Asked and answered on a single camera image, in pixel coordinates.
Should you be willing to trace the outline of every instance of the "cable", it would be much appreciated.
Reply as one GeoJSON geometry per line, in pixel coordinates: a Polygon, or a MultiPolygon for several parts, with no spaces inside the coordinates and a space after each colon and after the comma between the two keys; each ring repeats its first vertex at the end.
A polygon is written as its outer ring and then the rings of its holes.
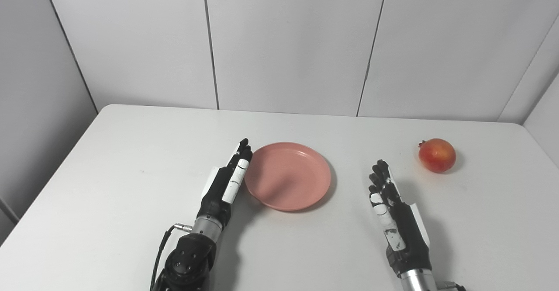
{"type": "Polygon", "coordinates": [[[167,244],[167,240],[169,240],[169,237],[171,236],[171,232],[173,232],[173,229],[175,229],[174,225],[165,232],[165,234],[163,235],[163,239],[161,240],[161,244],[159,245],[159,251],[157,252],[157,257],[155,258],[155,265],[153,267],[152,282],[149,285],[150,291],[153,291],[153,285],[155,284],[155,276],[157,275],[157,267],[159,267],[159,259],[161,258],[163,249],[165,248],[165,245],[167,244]]]}

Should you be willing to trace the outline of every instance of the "tabletop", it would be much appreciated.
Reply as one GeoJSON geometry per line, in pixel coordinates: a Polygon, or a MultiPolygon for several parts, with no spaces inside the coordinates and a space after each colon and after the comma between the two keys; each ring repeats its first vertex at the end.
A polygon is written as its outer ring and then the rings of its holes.
{"type": "Polygon", "coordinates": [[[0,247],[0,288],[147,291],[164,231],[194,221],[212,166],[224,166],[244,137],[254,150],[315,149],[332,184],[298,213],[241,189],[213,291],[401,290],[367,190],[381,158],[403,199],[419,206],[437,280],[469,291],[555,285],[559,170],[519,125],[111,105],[0,247]],[[444,174],[417,157],[418,143],[435,137],[457,150],[444,174]]]}

